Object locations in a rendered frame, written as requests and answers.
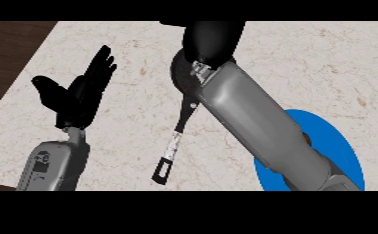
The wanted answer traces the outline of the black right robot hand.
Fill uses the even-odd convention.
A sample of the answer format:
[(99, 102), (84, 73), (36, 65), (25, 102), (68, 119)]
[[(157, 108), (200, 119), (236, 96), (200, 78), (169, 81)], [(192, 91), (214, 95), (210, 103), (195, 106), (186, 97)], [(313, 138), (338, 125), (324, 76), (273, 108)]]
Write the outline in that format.
[(245, 27), (244, 21), (163, 20), (161, 24), (185, 28), (182, 46), (188, 62), (201, 62), (216, 70), (231, 60)]

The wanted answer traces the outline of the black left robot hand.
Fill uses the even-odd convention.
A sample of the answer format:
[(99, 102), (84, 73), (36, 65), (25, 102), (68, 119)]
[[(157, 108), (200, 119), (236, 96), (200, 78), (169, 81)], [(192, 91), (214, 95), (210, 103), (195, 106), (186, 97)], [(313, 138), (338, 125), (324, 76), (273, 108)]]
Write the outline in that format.
[(36, 76), (31, 83), (39, 91), (42, 104), (56, 112), (56, 127), (84, 130), (92, 124), (109, 80), (117, 69), (111, 48), (104, 45), (87, 70), (68, 88), (49, 77)]

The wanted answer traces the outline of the black frying pan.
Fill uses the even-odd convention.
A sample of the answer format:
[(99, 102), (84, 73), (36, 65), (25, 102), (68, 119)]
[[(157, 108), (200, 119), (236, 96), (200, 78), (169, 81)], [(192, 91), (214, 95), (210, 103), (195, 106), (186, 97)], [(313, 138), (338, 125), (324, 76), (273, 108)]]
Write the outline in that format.
[(173, 161), (179, 149), (179, 143), (183, 135), (186, 122), (200, 106), (200, 100), (195, 97), (195, 90), (197, 87), (200, 86), (200, 80), (195, 76), (191, 75), (191, 71), (192, 66), (185, 59), (185, 50), (180, 49), (173, 58), (170, 67), (171, 81), (174, 87), (183, 95), (180, 104), (180, 115), (174, 131), (171, 134), (170, 142), (164, 150), (164, 155), (160, 159), (152, 175), (152, 180), (161, 185), (164, 185), (169, 180), (169, 175), (173, 167)]

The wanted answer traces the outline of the blue plate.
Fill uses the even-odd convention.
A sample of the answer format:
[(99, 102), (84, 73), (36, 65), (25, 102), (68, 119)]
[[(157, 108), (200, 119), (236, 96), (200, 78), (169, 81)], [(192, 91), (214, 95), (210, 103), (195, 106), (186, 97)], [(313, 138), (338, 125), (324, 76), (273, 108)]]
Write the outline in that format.
[[(340, 167), (360, 190), (365, 190), (365, 178), (360, 162), (353, 147), (334, 125), (316, 114), (298, 109), (288, 109), (287, 114), (310, 138), (312, 147)], [(284, 177), (254, 160), (256, 172), (265, 191), (290, 191)]]

